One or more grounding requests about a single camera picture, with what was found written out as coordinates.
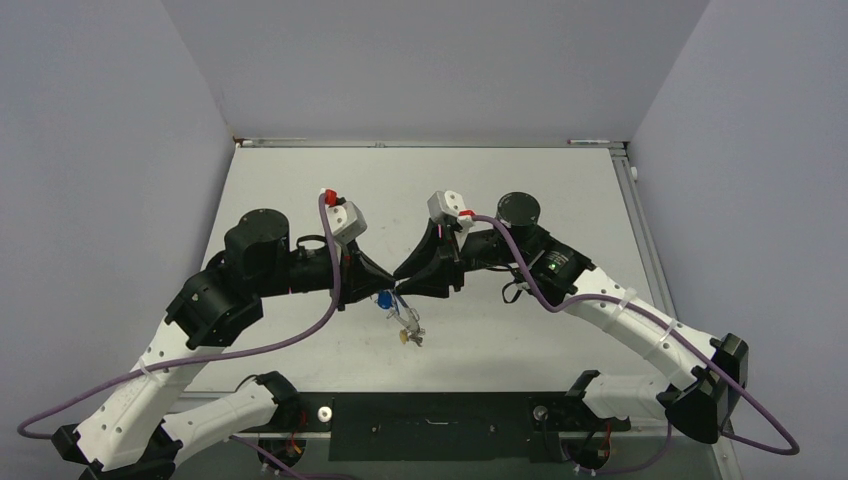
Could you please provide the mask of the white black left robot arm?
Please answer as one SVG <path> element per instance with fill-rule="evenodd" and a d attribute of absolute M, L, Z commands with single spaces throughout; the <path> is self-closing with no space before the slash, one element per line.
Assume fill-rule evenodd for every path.
<path fill-rule="evenodd" d="M 267 297 L 327 290 L 333 309 L 393 286 L 392 276 L 358 247 L 367 227 L 351 202 L 321 205 L 321 247 L 289 245 L 287 217 L 244 214 L 224 247 L 190 277 L 123 382 L 97 411 L 58 428 L 51 443 L 87 479 L 166 479 L 185 460 L 251 428 L 295 430 L 308 420 L 300 394 L 281 373 L 252 375 L 234 393 L 171 414 L 201 370 L 263 315 Z"/>

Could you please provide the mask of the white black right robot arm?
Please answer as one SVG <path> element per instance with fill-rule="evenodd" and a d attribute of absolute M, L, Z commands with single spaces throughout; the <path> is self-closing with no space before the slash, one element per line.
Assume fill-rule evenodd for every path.
<path fill-rule="evenodd" d="M 591 374 L 564 403 L 573 425 L 642 417 L 667 419 L 701 443 L 714 444 L 724 434 L 747 383 L 743 339 L 691 328 L 641 300 L 539 226 L 541 207 L 528 193 L 505 194 L 489 230 L 475 230 L 474 214 L 457 192 L 437 191 L 427 206 L 423 238 L 394 272 L 401 296 L 447 298 L 461 290 L 467 273 L 503 267 L 520 289 L 594 325 L 659 373 Z"/>

